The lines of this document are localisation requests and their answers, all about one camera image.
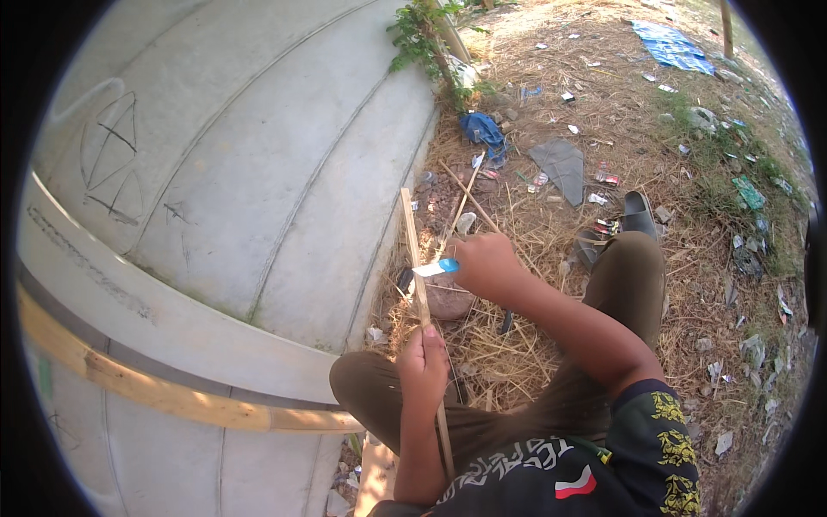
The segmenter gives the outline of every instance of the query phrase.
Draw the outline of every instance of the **person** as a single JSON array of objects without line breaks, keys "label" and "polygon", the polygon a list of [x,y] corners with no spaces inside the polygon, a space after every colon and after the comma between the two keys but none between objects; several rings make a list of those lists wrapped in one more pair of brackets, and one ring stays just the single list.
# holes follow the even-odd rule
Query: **person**
[{"label": "person", "polygon": [[[643,232],[611,238],[582,303],[519,264],[502,234],[451,240],[471,293],[535,322],[564,358],[543,393],[517,414],[458,404],[434,326],[417,328],[392,363],[353,352],[333,365],[333,394],[399,456],[401,515],[696,515],[696,455],[676,392],[653,349],[664,262]],[[458,477],[447,479],[434,423],[445,402]]]}]

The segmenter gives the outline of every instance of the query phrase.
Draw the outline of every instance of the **person's left hand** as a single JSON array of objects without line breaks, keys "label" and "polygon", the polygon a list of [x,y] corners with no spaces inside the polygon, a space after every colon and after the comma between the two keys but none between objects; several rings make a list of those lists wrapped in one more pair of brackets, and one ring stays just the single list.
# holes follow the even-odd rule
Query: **person's left hand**
[{"label": "person's left hand", "polygon": [[408,345],[396,359],[402,387],[402,410],[433,419],[448,384],[448,353],[437,328],[414,329]]}]

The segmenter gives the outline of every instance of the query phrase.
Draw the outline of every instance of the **gray fabric piece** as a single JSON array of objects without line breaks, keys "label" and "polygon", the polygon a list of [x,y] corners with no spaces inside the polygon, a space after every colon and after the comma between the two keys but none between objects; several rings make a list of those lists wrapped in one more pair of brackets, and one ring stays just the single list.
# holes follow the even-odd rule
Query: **gray fabric piece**
[{"label": "gray fabric piece", "polygon": [[568,140],[553,138],[528,150],[548,178],[575,207],[583,203],[583,153]]}]

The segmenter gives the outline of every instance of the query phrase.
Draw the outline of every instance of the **black fisheye border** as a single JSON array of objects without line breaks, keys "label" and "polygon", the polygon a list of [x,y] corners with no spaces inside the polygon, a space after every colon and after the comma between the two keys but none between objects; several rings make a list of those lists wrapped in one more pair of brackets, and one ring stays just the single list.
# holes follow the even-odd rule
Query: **black fisheye border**
[{"label": "black fisheye border", "polygon": [[[110,0],[2,3],[2,505],[28,515],[96,515],[78,488],[46,425],[28,376],[15,296],[18,197],[46,103],[81,41]],[[760,40],[798,112],[810,147],[819,199],[825,199],[827,93],[820,82],[825,32],[818,2],[733,2]],[[827,256],[827,228],[816,240]],[[827,262],[812,265],[827,268]],[[827,275],[808,279],[810,292],[827,299]],[[811,320],[827,320],[815,308]],[[818,328],[820,336],[824,328]],[[742,515],[808,510],[817,500],[825,432],[825,355],[816,348],[812,377],[788,439]],[[703,486],[709,491],[711,486]]]}]

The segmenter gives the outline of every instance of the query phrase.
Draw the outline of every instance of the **forearm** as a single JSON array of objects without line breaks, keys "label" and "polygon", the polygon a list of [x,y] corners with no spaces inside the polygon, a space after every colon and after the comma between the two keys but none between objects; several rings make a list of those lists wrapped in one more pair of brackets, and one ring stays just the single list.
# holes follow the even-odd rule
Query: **forearm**
[{"label": "forearm", "polygon": [[539,325],[611,396],[642,378],[663,380],[660,363],[646,343],[622,323],[564,295],[524,271],[514,283],[511,307]]},{"label": "forearm", "polygon": [[445,490],[434,417],[402,406],[399,470],[394,499],[415,505],[433,505]]}]

